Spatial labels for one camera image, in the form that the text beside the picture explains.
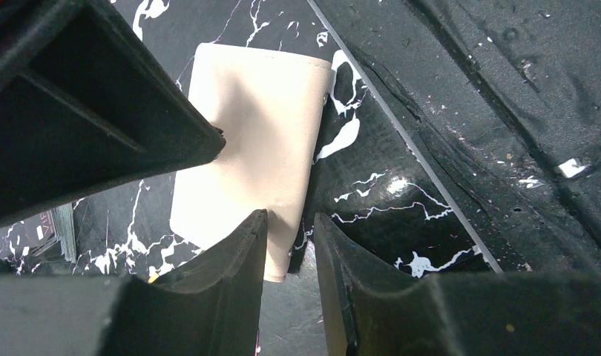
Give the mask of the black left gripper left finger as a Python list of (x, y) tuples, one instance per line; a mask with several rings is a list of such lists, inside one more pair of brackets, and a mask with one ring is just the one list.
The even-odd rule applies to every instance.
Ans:
[(0, 273), (0, 355), (253, 355), (268, 217), (147, 283)]

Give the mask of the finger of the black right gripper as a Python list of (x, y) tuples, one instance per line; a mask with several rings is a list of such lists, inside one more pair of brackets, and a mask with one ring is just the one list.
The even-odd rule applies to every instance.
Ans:
[(0, 1), (0, 228), (225, 143), (108, 1)]

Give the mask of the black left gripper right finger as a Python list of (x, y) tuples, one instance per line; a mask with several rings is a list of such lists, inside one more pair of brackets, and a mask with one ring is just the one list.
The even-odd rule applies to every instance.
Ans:
[(576, 272), (418, 279), (315, 215), (330, 355), (601, 355), (601, 277)]

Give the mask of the tan card holder with sleeves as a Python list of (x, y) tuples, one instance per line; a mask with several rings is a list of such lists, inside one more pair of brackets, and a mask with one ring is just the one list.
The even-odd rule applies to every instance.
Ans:
[(264, 209), (263, 277), (284, 281), (331, 78), (332, 65), (323, 59), (200, 44), (188, 100), (222, 131), (226, 145), (213, 162), (176, 173), (171, 230), (206, 250)]

